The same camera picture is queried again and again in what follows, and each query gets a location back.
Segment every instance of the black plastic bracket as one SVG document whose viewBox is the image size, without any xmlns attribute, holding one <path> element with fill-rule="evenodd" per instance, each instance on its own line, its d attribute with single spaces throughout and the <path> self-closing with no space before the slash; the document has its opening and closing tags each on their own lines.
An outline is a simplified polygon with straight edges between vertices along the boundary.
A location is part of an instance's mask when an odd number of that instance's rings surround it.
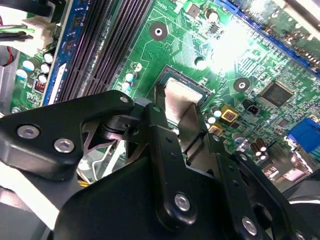
<svg viewBox="0 0 320 240">
<path fill-rule="evenodd" d="M 84 154 L 83 124 L 128 114 L 133 107 L 124 93 L 108 91 L 5 116 L 0 119 L 0 159 L 10 167 L 50 180 L 70 178 Z M 18 136 L 18 128 L 24 125 L 36 127 L 39 135 L 33 139 Z M 74 150 L 58 152 L 54 148 L 58 139 L 71 140 Z"/>
</svg>

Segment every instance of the green circuit board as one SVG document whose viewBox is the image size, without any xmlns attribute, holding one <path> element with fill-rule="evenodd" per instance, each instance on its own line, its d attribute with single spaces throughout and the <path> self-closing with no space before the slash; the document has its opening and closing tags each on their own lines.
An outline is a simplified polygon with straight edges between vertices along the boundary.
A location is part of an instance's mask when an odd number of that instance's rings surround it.
<svg viewBox="0 0 320 240">
<path fill-rule="evenodd" d="M 34 56 L 41 63 L 44 62 L 41 52 Z M 23 62 L 30 57 L 24 53 L 20 53 L 17 69 L 23 70 Z M 15 76 L 15 85 L 11 99 L 11 110 L 20 112 L 29 109 L 38 108 L 41 106 L 42 94 L 34 89 L 35 79 L 41 73 L 40 69 L 35 69 L 34 72 L 26 79 Z"/>
<path fill-rule="evenodd" d="M 163 69 L 170 66 L 211 92 L 200 106 L 204 113 L 212 106 L 225 104 L 237 111 L 237 127 L 219 121 L 223 128 L 221 137 L 229 152 L 238 147 L 233 133 L 242 134 L 248 143 L 261 137 L 270 144 L 275 140 L 283 141 L 288 130 L 303 118 L 319 114 L 318 78 L 225 8 L 211 1 L 194 0 L 193 3 L 184 1 L 177 9 L 178 2 L 154 1 L 112 89 L 123 91 L 126 74 L 136 71 L 137 78 L 125 93 L 133 99 L 146 97 Z M 186 10 L 190 3 L 196 16 Z M 218 29 L 214 33 L 211 32 L 213 25 L 205 17 L 208 9 L 215 10 L 219 16 L 215 23 Z M 154 23 L 166 26 L 164 39 L 155 40 L 151 36 Z M 195 65 L 198 57 L 207 62 L 204 70 Z M 250 82 L 245 92 L 234 89 L 239 78 L 247 78 Z M 280 107 L 267 104 L 261 97 L 272 82 L 281 83 L 291 93 Z M 242 102 L 245 99 L 256 102 L 258 114 L 244 109 Z"/>
</svg>

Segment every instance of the power connector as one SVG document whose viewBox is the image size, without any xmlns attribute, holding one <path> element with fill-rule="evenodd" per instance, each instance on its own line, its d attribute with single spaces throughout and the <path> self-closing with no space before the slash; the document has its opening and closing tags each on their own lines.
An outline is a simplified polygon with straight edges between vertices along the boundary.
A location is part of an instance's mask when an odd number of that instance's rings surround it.
<svg viewBox="0 0 320 240">
<path fill-rule="evenodd" d="M 46 48 L 54 40 L 53 35 L 56 28 L 55 23 L 44 20 L 41 16 L 27 18 L 21 21 L 21 24 L 34 32 L 27 34 L 33 39 L 27 39 L 24 42 L 2 42 L 2 45 L 13 47 L 20 52 L 33 57 L 38 51 Z"/>
</svg>

